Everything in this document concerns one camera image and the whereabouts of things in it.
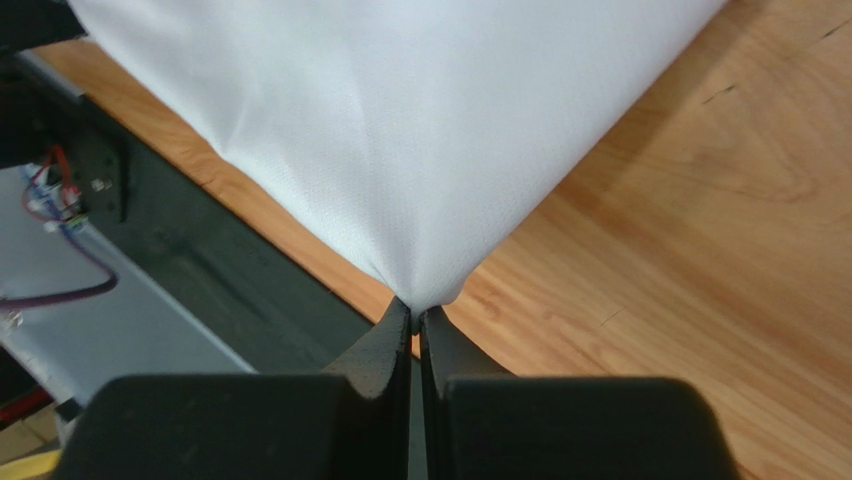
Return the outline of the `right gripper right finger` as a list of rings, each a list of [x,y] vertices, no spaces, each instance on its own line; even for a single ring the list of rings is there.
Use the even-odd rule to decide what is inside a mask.
[[[433,479],[735,479],[719,422],[665,377],[524,377],[443,309],[419,320]]]

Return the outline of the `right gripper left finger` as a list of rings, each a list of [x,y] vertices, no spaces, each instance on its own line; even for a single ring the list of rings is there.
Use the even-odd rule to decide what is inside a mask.
[[[85,407],[57,479],[404,479],[411,313],[381,320],[323,369],[134,375]]]

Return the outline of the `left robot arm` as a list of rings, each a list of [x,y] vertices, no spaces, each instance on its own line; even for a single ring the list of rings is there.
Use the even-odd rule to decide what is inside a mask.
[[[2,57],[85,34],[68,1],[1,0]]]

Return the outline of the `white t shirt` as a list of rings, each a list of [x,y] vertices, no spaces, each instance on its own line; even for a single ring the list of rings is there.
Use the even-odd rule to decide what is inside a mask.
[[[89,37],[411,310],[445,305],[718,1],[75,1]]]

